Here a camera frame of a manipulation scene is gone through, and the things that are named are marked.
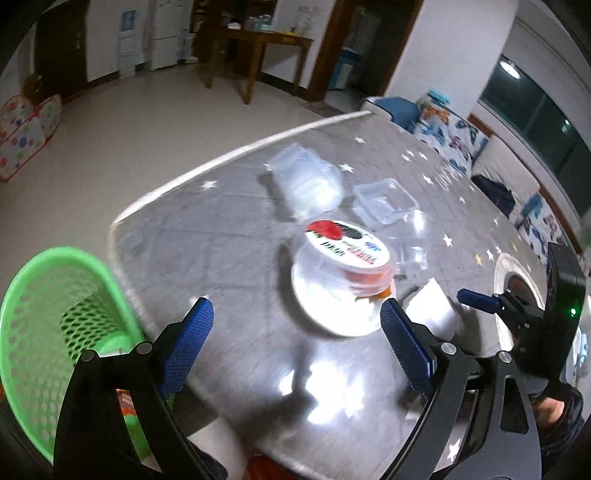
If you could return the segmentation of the person's right hand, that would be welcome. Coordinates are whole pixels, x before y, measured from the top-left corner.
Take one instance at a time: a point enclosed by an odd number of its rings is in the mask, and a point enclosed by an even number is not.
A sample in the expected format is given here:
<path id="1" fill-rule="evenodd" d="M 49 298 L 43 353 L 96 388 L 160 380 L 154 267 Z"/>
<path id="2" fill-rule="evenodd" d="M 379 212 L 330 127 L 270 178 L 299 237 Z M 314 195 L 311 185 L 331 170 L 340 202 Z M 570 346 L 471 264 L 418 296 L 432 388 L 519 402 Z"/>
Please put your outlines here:
<path id="1" fill-rule="evenodd" d="M 540 432 L 577 422 L 577 408 L 572 399 L 558 400 L 541 396 L 532 403 L 537 428 Z"/>

